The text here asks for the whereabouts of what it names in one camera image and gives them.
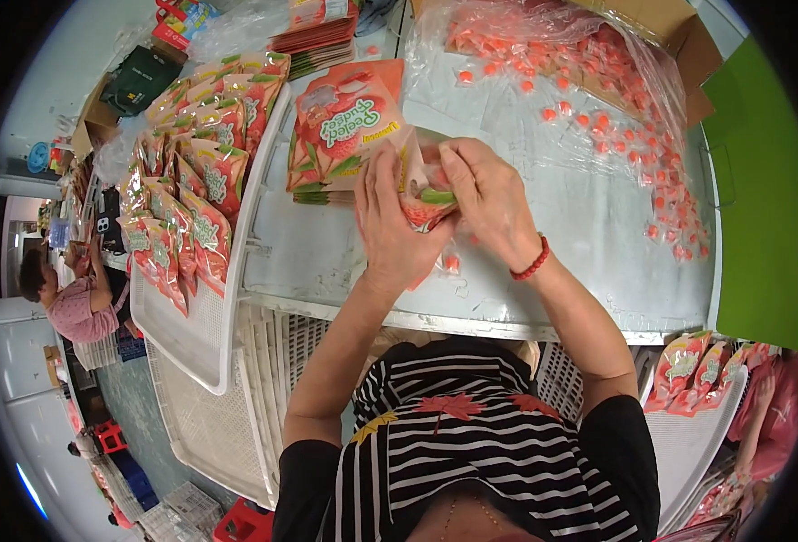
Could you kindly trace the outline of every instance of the pink clothing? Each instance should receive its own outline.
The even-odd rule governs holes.
[[[92,314],[89,295],[94,289],[93,278],[77,278],[47,307],[47,320],[70,342],[98,341],[119,329],[112,306]]]
[[[728,439],[742,440],[742,432],[751,421],[756,404],[757,389],[769,374],[775,375],[775,393],[763,418],[761,436],[757,439],[757,453],[751,464],[751,477],[763,480],[781,471],[798,437],[798,355],[786,362],[776,358],[751,373],[751,384],[745,402],[733,418]]]

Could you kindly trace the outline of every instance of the woman in pink shirt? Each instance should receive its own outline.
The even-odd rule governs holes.
[[[105,268],[101,261],[98,236],[89,247],[93,276],[88,267],[74,266],[77,278],[59,290],[56,269],[44,261],[43,254],[30,250],[20,267],[23,297],[43,305],[47,320],[71,342],[94,342],[119,329],[123,323],[137,336],[128,302],[128,281],[122,271]]]

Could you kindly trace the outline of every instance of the hand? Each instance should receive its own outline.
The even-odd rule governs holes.
[[[769,408],[775,395],[775,375],[769,374],[757,388],[757,406],[763,409]]]
[[[398,159],[395,146],[386,141],[372,152],[354,188],[357,223],[369,257],[363,276],[393,301],[432,270],[458,222],[454,213],[429,233],[412,229],[399,207]]]
[[[474,234],[512,271],[528,269],[542,248],[519,173],[480,140],[448,140],[439,150],[441,166]]]

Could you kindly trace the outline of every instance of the striped shirt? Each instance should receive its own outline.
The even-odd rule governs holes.
[[[396,345],[354,393],[347,446],[302,441],[283,454],[274,540],[404,540],[435,495],[464,489],[544,540],[652,539],[660,499],[639,403],[610,398],[578,430],[530,380],[488,341]],[[332,480],[306,473],[326,461]]]

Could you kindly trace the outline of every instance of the pink shirt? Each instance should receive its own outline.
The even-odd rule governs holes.
[[[93,278],[77,278],[47,307],[47,320],[70,342],[98,341],[119,329],[119,319],[112,306],[92,314],[89,293],[94,288]]]

